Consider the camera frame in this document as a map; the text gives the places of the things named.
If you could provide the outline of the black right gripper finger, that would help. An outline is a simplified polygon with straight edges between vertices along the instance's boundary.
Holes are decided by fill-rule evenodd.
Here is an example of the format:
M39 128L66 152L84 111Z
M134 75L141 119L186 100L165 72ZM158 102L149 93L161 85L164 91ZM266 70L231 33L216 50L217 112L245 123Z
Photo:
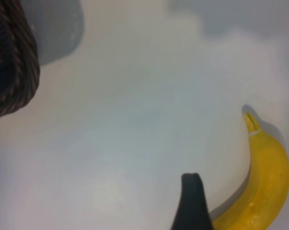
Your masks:
M203 182L198 173L185 173L182 191L173 221L173 230L212 230Z

